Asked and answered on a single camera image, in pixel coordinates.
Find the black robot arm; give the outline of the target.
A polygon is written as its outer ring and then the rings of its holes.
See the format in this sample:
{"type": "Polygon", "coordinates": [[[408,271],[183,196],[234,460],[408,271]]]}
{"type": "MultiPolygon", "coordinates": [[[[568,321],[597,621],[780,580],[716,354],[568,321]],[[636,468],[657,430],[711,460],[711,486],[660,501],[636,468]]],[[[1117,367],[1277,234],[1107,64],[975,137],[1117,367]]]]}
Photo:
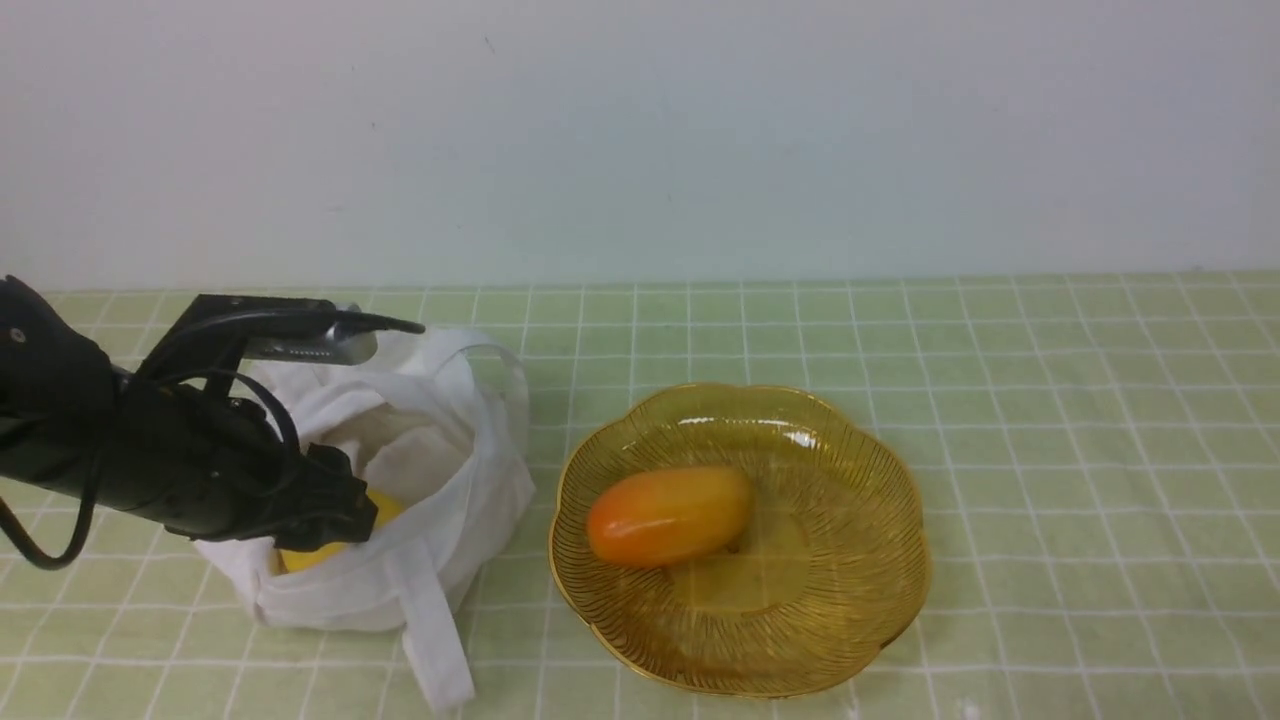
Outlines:
{"type": "Polygon", "coordinates": [[[201,542],[265,538],[312,551],[370,539],[378,510],[347,456],[305,445],[246,359],[381,323],[316,299],[201,293],[129,372],[37,291],[3,281],[3,475],[76,498],[63,553],[10,509],[3,533],[33,565],[64,568],[111,509],[201,542]]]}

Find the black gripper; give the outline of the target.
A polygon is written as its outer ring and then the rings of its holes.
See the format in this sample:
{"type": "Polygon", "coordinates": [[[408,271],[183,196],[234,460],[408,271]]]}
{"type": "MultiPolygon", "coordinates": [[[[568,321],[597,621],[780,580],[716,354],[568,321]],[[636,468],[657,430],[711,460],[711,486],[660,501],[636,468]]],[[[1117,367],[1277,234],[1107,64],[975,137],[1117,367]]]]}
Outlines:
{"type": "Polygon", "coordinates": [[[279,550],[362,543],[378,506],[348,455],[300,451],[250,401],[207,398],[189,386],[133,382],[100,448],[100,503],[202,541],[273,538],[279,550]],[[293,482],[335,503],[302,506],[293,482]]]}

